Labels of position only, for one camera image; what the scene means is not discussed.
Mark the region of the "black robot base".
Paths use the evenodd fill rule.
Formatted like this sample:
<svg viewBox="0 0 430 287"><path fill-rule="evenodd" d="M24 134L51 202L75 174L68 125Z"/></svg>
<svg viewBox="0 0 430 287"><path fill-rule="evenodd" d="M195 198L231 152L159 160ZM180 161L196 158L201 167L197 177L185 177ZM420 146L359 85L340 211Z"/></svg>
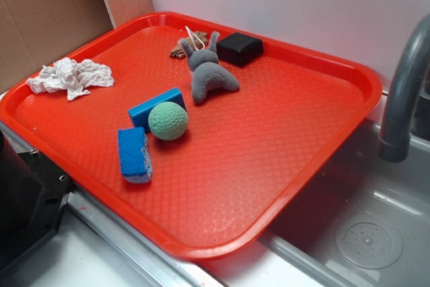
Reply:
<svg viewBox="0 0 430 287"><path fill-rule="evenodd" d="M1 134L1 272L58 232L70 176L40 151L18 153Z"/></svg>

